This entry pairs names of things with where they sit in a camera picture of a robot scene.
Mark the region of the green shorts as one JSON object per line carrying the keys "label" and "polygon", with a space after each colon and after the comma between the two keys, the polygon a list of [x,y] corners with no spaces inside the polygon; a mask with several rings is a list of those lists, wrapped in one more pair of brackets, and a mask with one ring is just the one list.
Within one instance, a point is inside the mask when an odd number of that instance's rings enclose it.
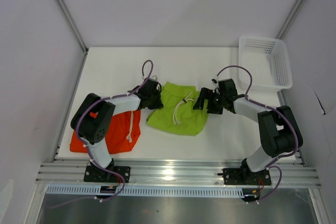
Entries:
{"label": "green shorts", "polygon": [[147,125],[176,135],[198,135],[208,119],[205,110],[193,109],[199,95],[200,92],[195,86],[166,82],[161,92],[163,108],[148,116]]}

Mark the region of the orange shorts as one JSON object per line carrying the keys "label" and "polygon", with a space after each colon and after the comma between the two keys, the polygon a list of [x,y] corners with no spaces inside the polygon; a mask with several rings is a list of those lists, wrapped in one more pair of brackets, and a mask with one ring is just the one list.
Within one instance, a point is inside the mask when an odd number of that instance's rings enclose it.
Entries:
{"label": "orange shorts", "polygon": [[112,117],[105,141],[109,154],[130,152],[141,135],[141,111],[124,112]]}

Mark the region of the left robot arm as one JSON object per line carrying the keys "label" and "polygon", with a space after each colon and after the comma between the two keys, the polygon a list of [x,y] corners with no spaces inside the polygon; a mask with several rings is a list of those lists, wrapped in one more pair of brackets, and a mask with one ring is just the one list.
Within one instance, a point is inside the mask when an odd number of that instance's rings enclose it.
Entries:
{"label": "left robot arm", "polygon": [[90,93],[84,99],[70,126],[86,148],[91,165],[96,167],[95,175],[102,182],[108,182],[118,175],[105,141],[112,117],[145,108],[163,108],[161,92],[161,84],[149,78],[127,94],[102,98]]}

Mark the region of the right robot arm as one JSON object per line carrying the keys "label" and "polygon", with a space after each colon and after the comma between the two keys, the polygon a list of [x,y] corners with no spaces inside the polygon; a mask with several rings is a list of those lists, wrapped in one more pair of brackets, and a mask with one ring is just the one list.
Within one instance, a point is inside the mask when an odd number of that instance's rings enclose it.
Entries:
{"label": "right robot arm", "polygon": [[201,88],[193,108],[205,109],[208,114],[222,114],[227,110],[256,122],[261,143],[257,151],[242,160],[240,168],[224,168],[220,176],[226,185],[255,185],[262,178],[270,185],[267,169],[279,159],[295,154],[303,145],[291,108],[286,105],[272,108],[246,94],[238,94],[233,79],[213,82],[216,88]]}

